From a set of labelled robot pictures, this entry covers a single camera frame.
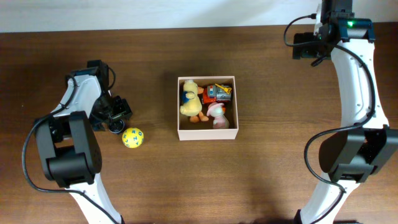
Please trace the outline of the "black round cap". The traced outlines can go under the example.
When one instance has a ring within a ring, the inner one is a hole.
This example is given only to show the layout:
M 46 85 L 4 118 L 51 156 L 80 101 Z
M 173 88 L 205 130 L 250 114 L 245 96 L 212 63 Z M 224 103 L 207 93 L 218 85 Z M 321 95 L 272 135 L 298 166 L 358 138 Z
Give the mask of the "black round cap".
M 124 131 L 125 126 L 126 126 L 125 122 L 122 119 L 120 119 L 118 121 L 114 121 L 114 122 L 110 123 L 108 125 L 108 129 L 113 134 L 120 134 Z

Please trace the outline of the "yellow letter ball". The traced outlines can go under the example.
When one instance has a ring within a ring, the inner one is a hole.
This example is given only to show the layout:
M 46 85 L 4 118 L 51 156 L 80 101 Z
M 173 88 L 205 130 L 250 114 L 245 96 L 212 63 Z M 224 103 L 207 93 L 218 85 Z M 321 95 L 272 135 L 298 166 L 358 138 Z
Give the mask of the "yellow letter ball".
M 138 128 L 127 128 L 122 133 L 122 142 L 128 148 L 137 148 L 144 142 L 144 133 Z

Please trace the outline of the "yellow plush duck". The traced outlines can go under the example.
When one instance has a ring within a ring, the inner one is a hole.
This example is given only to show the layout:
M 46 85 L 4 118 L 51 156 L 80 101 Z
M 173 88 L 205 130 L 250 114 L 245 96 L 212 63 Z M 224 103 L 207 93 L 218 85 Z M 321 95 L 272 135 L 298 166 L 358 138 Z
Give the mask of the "yellow plush duck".
M 198 86 L 193 80 L 185 80 L 181 95 L 182 105 L 180 113 L 189 117 L 189 122 L 198 123 L 209 121 L 209 117 L 202 112 L 202 103 L 199 95 L 203 94 L 204 89 Z

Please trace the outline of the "red grey toy truck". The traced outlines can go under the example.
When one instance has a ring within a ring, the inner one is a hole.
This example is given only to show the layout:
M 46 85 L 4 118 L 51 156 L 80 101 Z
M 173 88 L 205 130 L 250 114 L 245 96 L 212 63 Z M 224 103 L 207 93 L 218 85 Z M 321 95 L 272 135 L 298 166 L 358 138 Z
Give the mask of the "red grey toy truck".
M 232 99 L 233 89 L 228 85 L 208 85 L 204 88 L 202 94 L 202 103 L 209 105 L 211 103 L 227 103 Z

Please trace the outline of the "pink hat duck figurine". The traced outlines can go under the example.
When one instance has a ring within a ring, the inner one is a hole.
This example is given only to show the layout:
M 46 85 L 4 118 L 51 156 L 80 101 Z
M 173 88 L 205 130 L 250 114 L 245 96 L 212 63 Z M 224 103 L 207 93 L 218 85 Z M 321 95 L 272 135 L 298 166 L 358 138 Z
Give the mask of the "pink hat duck figurine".
M 211 103 L 208 106 L 207 116 L 213 117 L 213 129 L 228 129 L 229 121 L 225 117 L 224 103 Z

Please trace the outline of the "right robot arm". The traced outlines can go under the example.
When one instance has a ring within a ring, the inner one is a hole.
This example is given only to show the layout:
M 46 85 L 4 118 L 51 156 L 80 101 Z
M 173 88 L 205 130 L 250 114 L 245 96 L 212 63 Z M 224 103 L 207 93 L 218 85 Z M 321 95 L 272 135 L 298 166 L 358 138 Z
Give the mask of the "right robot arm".
M 322 131 L 318 184 L 295 223 L 333 223 L 350 193 L 377 174 L 397 150 L 374 74 L 375 34 L 370 19 L 357 18 L 351 1 L 323 1 L 310 18 L 313 32 L 297 33 L 293 58 L 317 66 L 330 59 L 341 99 L 339 128 Z

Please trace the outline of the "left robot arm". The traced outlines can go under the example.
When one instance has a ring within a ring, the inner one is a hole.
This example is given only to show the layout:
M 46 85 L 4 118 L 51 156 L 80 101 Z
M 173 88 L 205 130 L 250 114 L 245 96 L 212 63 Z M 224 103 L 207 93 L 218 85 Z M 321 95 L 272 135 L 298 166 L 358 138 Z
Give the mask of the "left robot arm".
M 95 132 L 119 134 L 132 111 L 125 99 L 113 96 L 114 70 L 102 60 L 65 77 L 67 90 L 48 115 L 30 132 L 35 137 L 44 176 L 70 194 L 89 223 L 123 223 L 101 180 L 102 155 Z

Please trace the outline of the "pink open cardboard box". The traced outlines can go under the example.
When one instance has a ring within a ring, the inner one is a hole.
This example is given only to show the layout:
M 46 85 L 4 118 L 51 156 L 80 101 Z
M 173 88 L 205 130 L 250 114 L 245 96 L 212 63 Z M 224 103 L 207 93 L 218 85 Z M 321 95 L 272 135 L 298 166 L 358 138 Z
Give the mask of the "pink open cardboard box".
M 211 84 L 224 84 L 230 86 L 232 91 L 232 100 L 226 105 L 226 118 L 229 121 L 228 129 L 213 129 L 213 120 L 193 124 L 189 122 L 188 116 L 182 115 L 179 111 L 181 103 L 181 94 L 185 80 L 192 79 L 199 86 Z M 236 99 L 236 82 L 234 76 L 208 76 L 208 77 L 178 77 L 177 79 L 177 132 L 179 140 L 221 140 L 235 139 L 239 131 L 238 107 Z

